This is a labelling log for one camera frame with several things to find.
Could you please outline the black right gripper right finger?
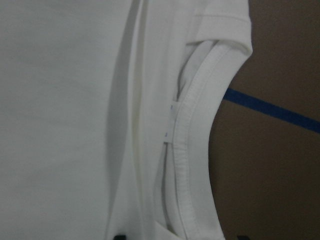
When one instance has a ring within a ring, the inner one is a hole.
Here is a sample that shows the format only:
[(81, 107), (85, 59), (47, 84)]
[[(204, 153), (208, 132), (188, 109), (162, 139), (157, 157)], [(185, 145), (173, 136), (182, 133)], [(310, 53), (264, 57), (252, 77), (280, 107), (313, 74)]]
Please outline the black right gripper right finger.
[(246, 236), (246, 235), (238, 235), (238, 236), (237, 236), (237, 239), (238, 239), (238, 240), (249, 240), (249, 237)]

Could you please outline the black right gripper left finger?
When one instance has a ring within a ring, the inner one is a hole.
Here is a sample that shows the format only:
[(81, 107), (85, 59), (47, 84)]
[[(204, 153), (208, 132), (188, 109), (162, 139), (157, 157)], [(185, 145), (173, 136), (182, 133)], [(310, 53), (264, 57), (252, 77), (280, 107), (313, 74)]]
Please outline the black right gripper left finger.
[(125, 235), (116, 235), (114, 237), (114, 240), (126, 240), (126, 236)]

